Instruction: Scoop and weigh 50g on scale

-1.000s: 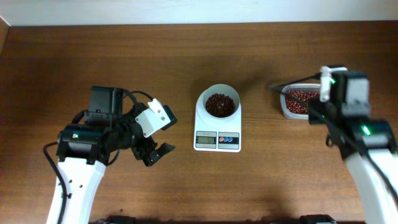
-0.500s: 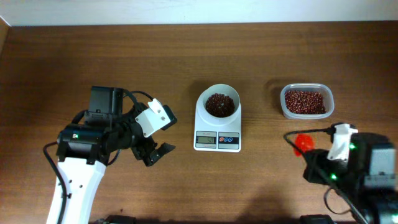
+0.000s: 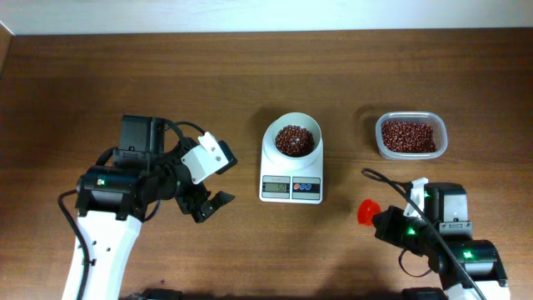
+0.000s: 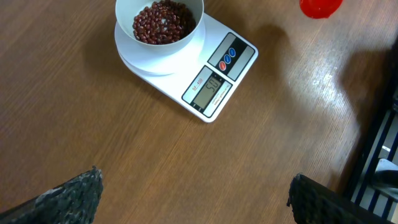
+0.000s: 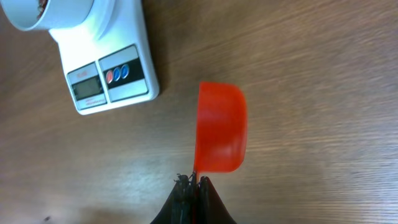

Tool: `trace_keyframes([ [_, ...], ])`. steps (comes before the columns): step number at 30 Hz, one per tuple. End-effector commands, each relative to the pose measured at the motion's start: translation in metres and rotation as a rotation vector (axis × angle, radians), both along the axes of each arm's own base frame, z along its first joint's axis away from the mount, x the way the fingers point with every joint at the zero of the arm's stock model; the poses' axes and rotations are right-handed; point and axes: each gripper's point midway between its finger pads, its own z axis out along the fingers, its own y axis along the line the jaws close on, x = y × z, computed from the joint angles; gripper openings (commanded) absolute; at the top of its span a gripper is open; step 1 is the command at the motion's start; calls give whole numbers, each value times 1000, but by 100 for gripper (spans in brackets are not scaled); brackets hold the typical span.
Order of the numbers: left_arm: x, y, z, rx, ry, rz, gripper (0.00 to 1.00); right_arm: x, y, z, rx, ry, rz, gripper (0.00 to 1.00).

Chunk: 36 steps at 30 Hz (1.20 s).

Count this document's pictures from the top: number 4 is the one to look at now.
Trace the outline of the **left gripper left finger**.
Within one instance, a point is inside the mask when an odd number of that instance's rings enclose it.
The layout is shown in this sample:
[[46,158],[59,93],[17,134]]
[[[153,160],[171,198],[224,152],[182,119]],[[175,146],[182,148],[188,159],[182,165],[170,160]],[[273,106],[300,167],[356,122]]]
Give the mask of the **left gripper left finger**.
[[1,224],[93,223],[103,192],[102,171],[80,175],[1,213]]

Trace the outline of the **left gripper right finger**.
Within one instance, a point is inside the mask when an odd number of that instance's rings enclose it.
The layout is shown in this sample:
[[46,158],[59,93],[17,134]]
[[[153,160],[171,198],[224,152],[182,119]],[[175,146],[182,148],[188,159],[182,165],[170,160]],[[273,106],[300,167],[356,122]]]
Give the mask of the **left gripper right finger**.
[[292,179],[287,206],[297,224],[392,224],[302,174]]

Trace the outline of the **orange measuring scoop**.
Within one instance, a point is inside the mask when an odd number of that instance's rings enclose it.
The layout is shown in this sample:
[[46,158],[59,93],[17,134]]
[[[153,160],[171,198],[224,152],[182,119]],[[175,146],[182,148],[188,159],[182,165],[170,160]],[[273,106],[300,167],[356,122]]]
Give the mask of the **orange measuring scoop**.
[[312,19],[327,19],[341,6],[343,0],[300,0],[301,11]]

